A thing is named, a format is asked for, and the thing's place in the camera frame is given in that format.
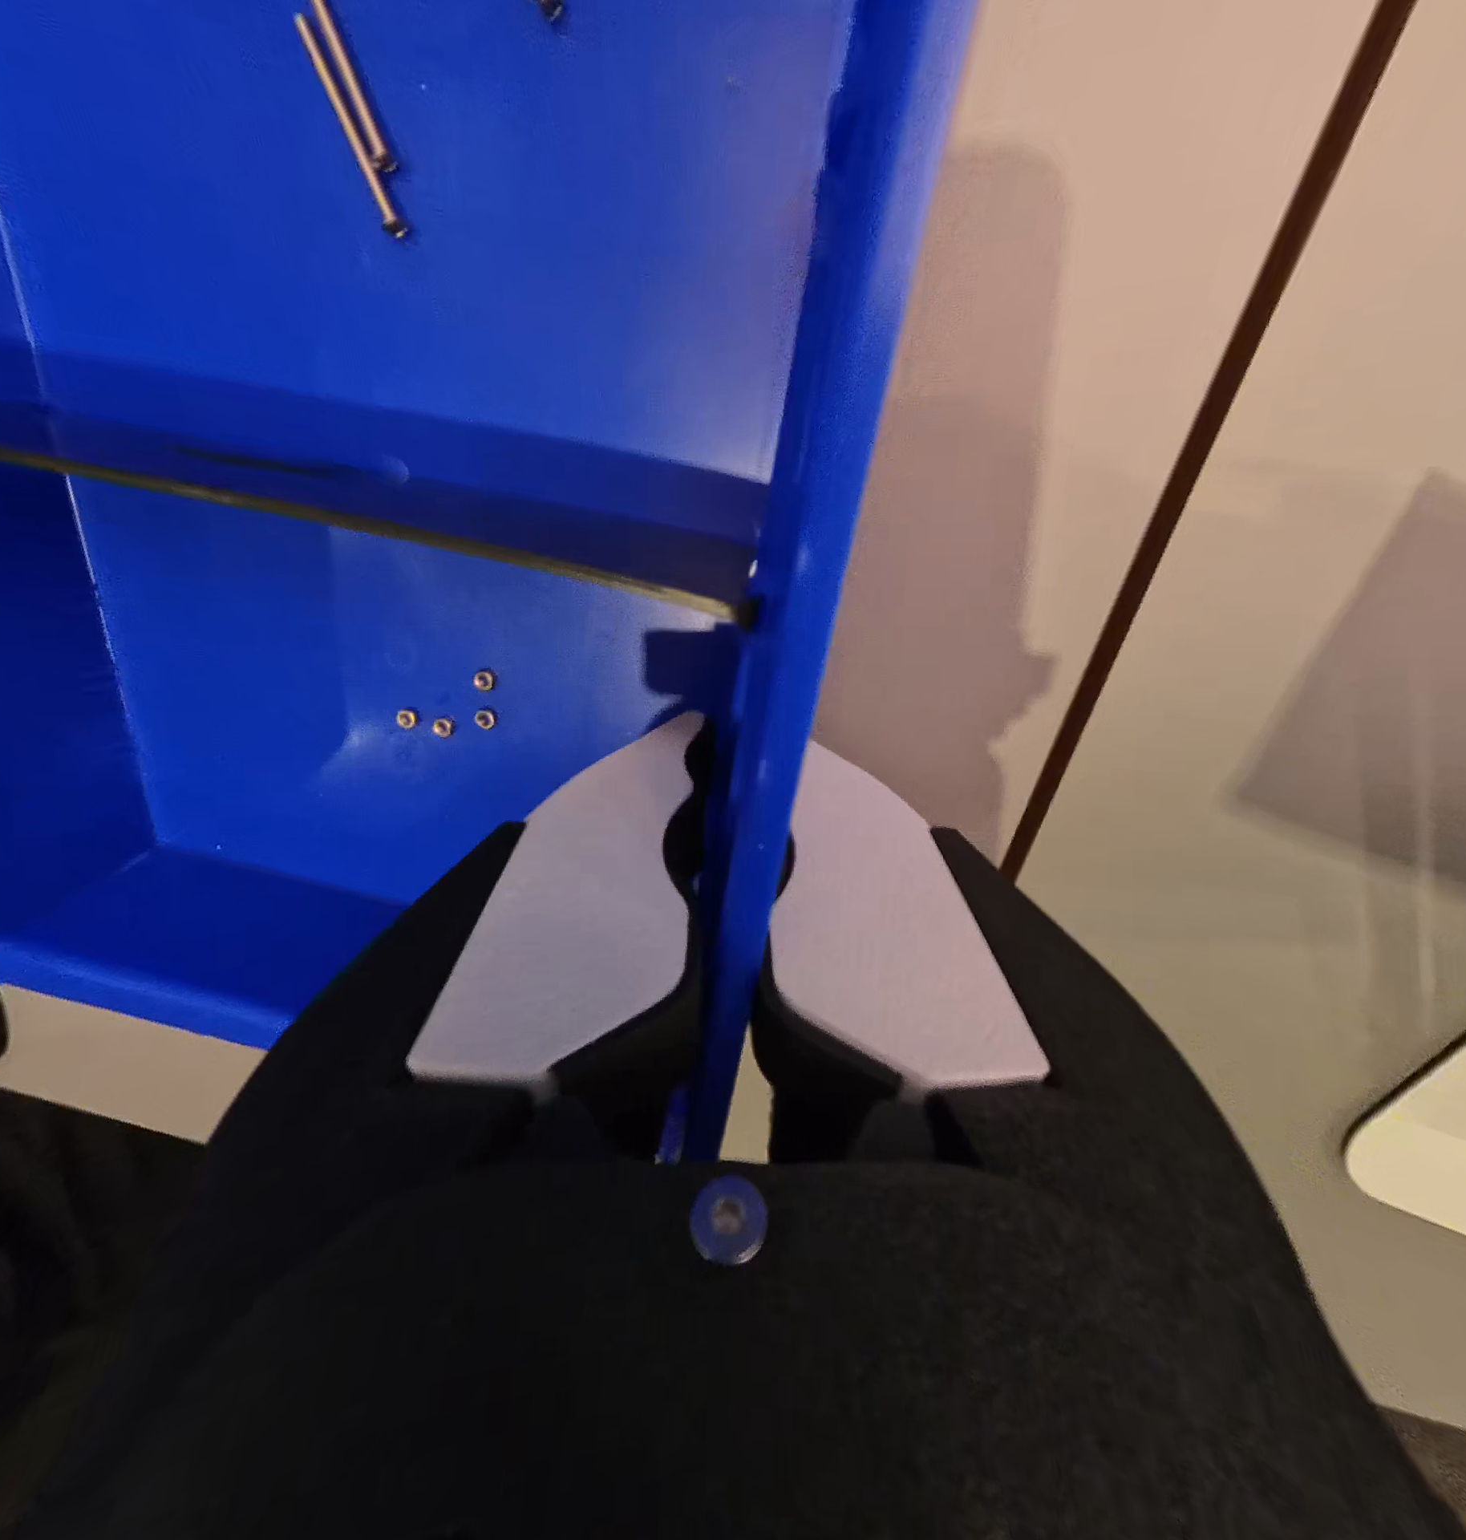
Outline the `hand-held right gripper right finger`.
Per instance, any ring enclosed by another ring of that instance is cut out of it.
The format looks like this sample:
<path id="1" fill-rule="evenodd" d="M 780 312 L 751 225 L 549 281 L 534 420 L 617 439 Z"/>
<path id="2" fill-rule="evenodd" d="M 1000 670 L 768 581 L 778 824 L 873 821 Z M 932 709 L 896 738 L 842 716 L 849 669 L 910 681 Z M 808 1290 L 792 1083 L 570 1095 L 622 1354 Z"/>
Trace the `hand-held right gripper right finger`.
<path id="1" fill-rule="evenodd" d="M 932 828 L 812 743 L 749 1012 L 771 1161 L 844 1154 L 880 1105 L 1034 1087 L 1051 1065 Z"/>

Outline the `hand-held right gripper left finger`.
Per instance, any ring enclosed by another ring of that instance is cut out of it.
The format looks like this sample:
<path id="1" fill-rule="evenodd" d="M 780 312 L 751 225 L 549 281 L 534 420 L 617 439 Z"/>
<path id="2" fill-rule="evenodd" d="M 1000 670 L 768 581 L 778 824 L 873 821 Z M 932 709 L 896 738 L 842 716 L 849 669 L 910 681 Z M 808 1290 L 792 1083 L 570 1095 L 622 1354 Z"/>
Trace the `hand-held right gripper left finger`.
<path id="1" fill-rule="evenodd" d="M 522 823 L 406 1056 L 421 1083 L 570 1099 L 627 1156 L 673 1144 L 700 1036 L 709 721 L 683 711 Z"/>

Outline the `blue bin with black divider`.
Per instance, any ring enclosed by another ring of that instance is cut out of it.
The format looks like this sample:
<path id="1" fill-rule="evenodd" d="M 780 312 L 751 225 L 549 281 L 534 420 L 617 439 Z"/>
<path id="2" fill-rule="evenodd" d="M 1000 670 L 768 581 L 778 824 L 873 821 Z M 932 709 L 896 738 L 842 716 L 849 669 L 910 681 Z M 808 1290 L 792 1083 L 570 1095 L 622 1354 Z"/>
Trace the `blue bin with black divider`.
<path id="1" fill-rule="evenodd" d="M 0 987 L 268 1048 L 492 828 L 702 709 L 709 1154 L 971 5 L 331 5 L 402 242 L 309 4 L 0 4 L 0 445 L 680 528 L 751 550 L 751 626 L 0 466 Z"/>

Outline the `black bin divider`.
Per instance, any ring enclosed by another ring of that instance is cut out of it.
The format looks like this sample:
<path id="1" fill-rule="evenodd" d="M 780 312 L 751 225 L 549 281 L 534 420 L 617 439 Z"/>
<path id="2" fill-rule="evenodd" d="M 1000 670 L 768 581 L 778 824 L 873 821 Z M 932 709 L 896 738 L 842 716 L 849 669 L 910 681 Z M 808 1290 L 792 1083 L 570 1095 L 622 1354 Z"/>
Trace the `black bin divider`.
<path id="1" fill-rule="evenodd" d="M 751 550 L 680 528 L 600 520 L 578 523 L 568 508 L 549 510 L 526 503 L 482 503 L 472 528 L 434 528 L 6 445 L 0 445 L 0 466 L 472 555 L 690 608 L 726 625 L 753 625 L 754 610 L 744 596 Z"/>

